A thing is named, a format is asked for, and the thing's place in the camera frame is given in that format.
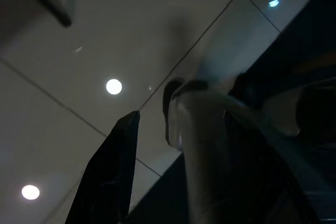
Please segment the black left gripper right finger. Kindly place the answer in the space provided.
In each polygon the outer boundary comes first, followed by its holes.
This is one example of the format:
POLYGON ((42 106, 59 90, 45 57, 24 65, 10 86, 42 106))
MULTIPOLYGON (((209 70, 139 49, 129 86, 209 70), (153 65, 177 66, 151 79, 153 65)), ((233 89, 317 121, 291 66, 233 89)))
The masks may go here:
POLYGON ((230 158, 230 220, 236 223, 321 223, 319 177, 308 146, 264 125, 247 111, 224 115, 230 158))

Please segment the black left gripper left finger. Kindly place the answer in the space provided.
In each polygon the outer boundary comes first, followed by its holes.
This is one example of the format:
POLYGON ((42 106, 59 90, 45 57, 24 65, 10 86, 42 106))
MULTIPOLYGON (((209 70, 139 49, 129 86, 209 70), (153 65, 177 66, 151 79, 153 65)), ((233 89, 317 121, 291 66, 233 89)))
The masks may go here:
POLYGON ((120 223, 130 207, 140 112, 120 118, 86 166, 66 223, 120 223))

